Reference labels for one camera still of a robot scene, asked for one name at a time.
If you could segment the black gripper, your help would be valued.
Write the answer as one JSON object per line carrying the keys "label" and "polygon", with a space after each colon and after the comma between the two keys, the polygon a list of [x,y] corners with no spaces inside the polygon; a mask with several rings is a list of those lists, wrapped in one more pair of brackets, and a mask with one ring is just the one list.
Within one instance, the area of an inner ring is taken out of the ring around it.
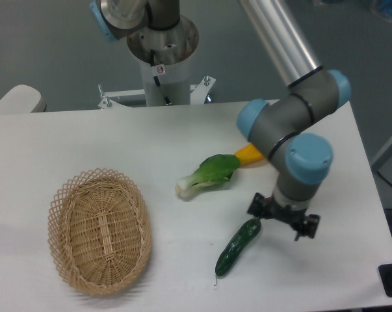
{"label": "black gripper", "polygon": [[306,215],[305,209],[295,211],[291,205],[282,207],[273,197],[264,197],[258,192],[255,193],[247,213],[259,219],[275,219],[290,225],[296,231],[296,241],[300,237],[314,239],[320,222],[320,216],[317,214]]}

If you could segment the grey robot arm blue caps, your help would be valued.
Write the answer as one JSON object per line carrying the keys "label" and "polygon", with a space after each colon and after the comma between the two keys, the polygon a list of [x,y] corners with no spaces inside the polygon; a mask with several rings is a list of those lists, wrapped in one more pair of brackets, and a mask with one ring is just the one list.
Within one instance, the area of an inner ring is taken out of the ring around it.
{"label": "grey robot arm blue caps", "polygon": [[[262,99],[249,102],[238,115],[242,135],[279,173],[272,196],[256,195],[248,212],[312,238],[320,218],[306,210],[328,174],[333,151],[307,129],[341,108],[351,86],[341,72],[322,67],[284,1],[242,1],[241,6],[289,89],[272,105]],[[93,1],[90,9],[104,36],[126,38],[130,52],[144,63],[148,105],[189,103],[185,62],[199,37],[181,15],[179,1]]]}

